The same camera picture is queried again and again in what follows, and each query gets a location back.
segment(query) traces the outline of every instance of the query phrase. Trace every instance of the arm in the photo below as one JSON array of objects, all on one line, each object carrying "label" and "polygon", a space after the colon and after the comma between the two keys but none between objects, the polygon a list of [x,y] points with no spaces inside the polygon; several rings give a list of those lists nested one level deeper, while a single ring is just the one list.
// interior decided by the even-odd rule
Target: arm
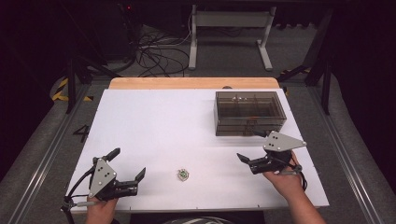
[{"label": "arm", "polygon": [[86,224],[110,224],[115,215],[115,208],[119,199],[101,202],[96,198],[87,198],[88,202],[96,202],[96,205],[88,206]]},{"label": "arm", "polygon": [[302,179],[299,175],[276,175],[272,172],[263,173],[271,181],[276,190],[288,202],[293,222],[296,224],[326,223],[314,205],[306,196]]}]

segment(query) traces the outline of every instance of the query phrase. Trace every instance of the white table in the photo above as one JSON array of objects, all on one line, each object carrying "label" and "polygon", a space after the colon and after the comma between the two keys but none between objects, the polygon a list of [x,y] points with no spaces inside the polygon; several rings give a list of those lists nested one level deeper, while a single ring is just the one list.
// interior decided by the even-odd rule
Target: white table
[{"label": "white table", "polygon": [[[137,196],[121,198],[117,211],[183,212],[264,210],[286,207],[286,201],[262,175],[253,175],[236,156],[263,157],[258,136],[215,136],[213,106],[216,91],[244,90],[105,90],[71,185],[116,147],[120,155],[109,165],[119,181],[133,180],[147,167]],[[287,116],[281,133],[302,139],[286,96],[276,91]],[[329,202],[306,147],[294,149],[308,181],[306,194],[314,206]],[[177,171],[185,168],[185,182]],[[88,180],[75,194],[87,194]],[[75,203],[85,201],[76,198]],[[72,212],[86,211],[85,207]]]}]

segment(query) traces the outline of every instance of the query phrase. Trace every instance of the gray carpet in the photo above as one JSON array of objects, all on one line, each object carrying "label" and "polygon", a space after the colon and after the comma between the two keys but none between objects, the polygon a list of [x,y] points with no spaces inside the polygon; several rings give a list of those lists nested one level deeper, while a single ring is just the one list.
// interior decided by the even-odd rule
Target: gray carpet
[{"label": "gray carpet", "polygon": [[[313,27],[287,28],[283,31],[273,29],[267,44],[267,50],[272,61],[274,71],[266,72],[263,68],[255,40],[262,30],[244,30],[238,37],[232,38],[219,32],[205,31],[198,36],[197,68],[187,70],[189,77],[277,77],[285,69],[292,69],[299,65],[306,54],[309,44],[315,34]],[[188,44],[175,48],[189,53]],[[169,57],[177,58],[183,64],[188,60],[182,54],[169,51]],[[178,63],[170,63],[168,71],[180,68]],[[136,63],[120,73],[122,76],[135,77],[144,71]],[[296,118],[297,124],[306,142],[314,164],[318,168],[320,180],[328,196],[330,206],[319,208],[319,212],[328,223],[371,223],[367,220],[359,204],[359,200],[350,185],[350,180],[335,153],[334,143],[329,134],[321,111],[312,97],[312,91],[320,91],[320,85],[308,88],[302,83],[304,75],[294,77],[282,86],[288,86],[288,101]],[[65,130],[64,139],[59,144],[59,150],[50,169],[45,175],[41,188],[36,193],[33,203],[26,209],[22,223],[67,223],[60,211],[65,186],[74,172],[84,144],[80,142],[80,135],[73,132],[83,125],[91,126],[96,108],[103,90],[108,87],[107,77],[95,77],[88,89],[87,95],[93,96],[92,102],[82,102],[71,119],[69,128]],[[7,223],[13,215],[20,198],[29,184],[34,171],[47,153],[58,129],[65,118],[67,102],[56,101],[40,126],[32,135],[0,184],[0,222]],[[332,78],[330,98],[330,118],[341,137],[353,165],[358,171],[361,181],[367,189],[376,211],[383,223],[396,223],[396,197],[388,186],[384,176],[379,172],[375,162],[362,142],[347,109],[342,100],[336,79]],[[264,211],[265,223],[291,223],[287,209]],[[83,223],[83,215],[74,216],[76,223]],[[120,223],[129,223],[129,214],[116,214]]]}]

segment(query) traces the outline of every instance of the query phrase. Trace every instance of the human hand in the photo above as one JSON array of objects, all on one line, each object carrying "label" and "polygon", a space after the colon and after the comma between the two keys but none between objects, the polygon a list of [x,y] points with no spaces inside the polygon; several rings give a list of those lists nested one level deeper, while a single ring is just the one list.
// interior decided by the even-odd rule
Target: human hand
[{"label": "human hand", "polygon": [[96,205],[88,206],[86,224],[110,224],[116,213],[115,208],[119,199],[108,202],[99,201],[97,198],[87,197],[88,202],[96,202]]},{"label": "human hand", "polygon": [[[297,158],[294,152],[291,152],[292,159],[290,160],[291,165],[298,164]],[[282,175],[275,174],[274,172],[262,173],[276,188],[276,190],[287,200],[298,198],[304,195],[302,187],[302,178],[300,175]]]}]

